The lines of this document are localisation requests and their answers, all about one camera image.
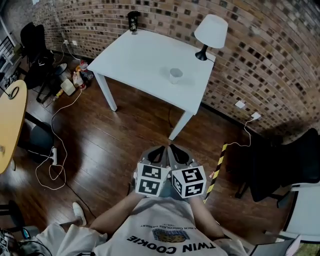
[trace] white t-shirt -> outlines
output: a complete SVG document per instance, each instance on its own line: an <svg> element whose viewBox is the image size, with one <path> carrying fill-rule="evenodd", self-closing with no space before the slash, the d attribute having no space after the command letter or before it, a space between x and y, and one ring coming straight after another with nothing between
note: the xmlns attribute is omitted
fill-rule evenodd
<svg viewBox="0 0 320 256"><path fill-rule="evenodd" d="M239 241L209 240L195 227L190 205L170 197L142 199L112 238L93 252L97 256L247 255Z"/></svg>

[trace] person's foot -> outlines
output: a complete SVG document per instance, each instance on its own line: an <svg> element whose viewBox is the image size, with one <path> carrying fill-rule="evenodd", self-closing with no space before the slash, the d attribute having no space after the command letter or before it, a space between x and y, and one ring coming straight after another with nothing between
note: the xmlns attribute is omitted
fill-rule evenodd
<svg viewBox="0 0 320 256"><path fill-rule="evenodd" d="M86 217L84 210L82 210L81 206L77 202L72 203L73 213L77 219L82 220L82 224L80 226L87 225Z"/></svg>

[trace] white lampshade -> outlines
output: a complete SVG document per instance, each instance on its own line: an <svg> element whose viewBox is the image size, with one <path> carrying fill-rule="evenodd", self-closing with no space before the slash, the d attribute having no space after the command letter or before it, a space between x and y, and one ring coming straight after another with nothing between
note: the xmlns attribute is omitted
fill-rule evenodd
<svg viewBox="0 0 320 256"><path fill-rule="evenodd" d="M225 46L228 23L221 17L208 14L194 31L194 36L204 45L220 49Z"/></svg>

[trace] black and white marker cube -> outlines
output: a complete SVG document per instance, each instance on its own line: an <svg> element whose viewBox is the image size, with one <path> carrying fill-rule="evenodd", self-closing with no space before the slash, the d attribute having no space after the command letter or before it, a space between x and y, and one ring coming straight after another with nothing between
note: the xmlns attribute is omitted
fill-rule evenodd
<svg viewBox="0 0 320 256"><path fill-rule="evenodd" d="M182 198L202 195L206 187L206 174L202 166L172 171L172 185Z"/></svg>
<svg viewBox="0 0 320 256"><path fill-rule="evenodd" d="M135 192L146 196L158 197L167 180L170 168L138 163Z"/></svg>

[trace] human arm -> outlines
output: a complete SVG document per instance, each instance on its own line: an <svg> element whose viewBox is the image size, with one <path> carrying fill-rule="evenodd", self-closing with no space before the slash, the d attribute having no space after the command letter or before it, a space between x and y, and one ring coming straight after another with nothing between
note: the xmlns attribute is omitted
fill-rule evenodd
<svg viewBox="0 0 320 256"><path fill-rule="evenodd" d="M189 198L196 228L211 240L224 238L220 225L206 208L200 196Z"/></svg>
<svg viewBox="0 0 320 256"><path fill-rule="evenodd" d="M111 209L98 216L90 228L101 234L107 233L112 236L144 197L134 191L131 192Z"/></svg>

